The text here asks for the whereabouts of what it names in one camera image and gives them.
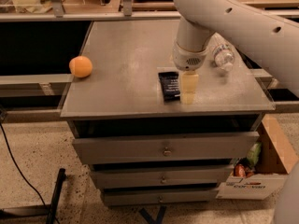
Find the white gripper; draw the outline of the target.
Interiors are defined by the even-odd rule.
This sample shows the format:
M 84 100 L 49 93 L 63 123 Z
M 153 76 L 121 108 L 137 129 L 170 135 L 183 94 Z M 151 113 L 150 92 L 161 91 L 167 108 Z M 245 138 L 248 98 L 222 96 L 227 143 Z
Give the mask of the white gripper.
M 199 69 L 206 58 L 207 47 L 204 44 L 199 50 L 189 51 L 182 48 L 177 41 L 174 42 L 172 58 L 177 70 L 185 71 L 180 74 L 180 101 L 185 105 L 193 102 L 199 75 L 195 70 Z

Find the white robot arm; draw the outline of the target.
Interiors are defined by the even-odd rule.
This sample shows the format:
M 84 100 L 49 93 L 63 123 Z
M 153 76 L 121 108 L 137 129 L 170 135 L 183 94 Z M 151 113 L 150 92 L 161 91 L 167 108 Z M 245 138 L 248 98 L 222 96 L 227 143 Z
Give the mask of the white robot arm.
M 174 0 L 181 15 L 174 57 L 199 55 L 218 33 L 299 96 L 299 25 L 236 0 Z

